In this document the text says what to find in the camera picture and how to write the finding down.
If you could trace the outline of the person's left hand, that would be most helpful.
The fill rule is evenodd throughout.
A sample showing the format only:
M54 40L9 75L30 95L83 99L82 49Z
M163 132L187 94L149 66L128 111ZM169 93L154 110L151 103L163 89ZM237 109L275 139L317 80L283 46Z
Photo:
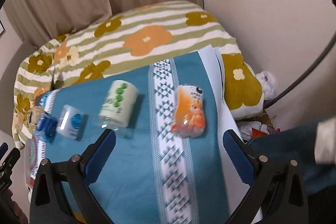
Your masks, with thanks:
M29 221L25 215L25 213L23 212L23 210L19 207L19 205L17 204L16 201L13 201L12 196L13 196L13 192L8 189L7 193L10 196L10 206L13 209L14 214L18 217L19 223L21 224L28 224Z

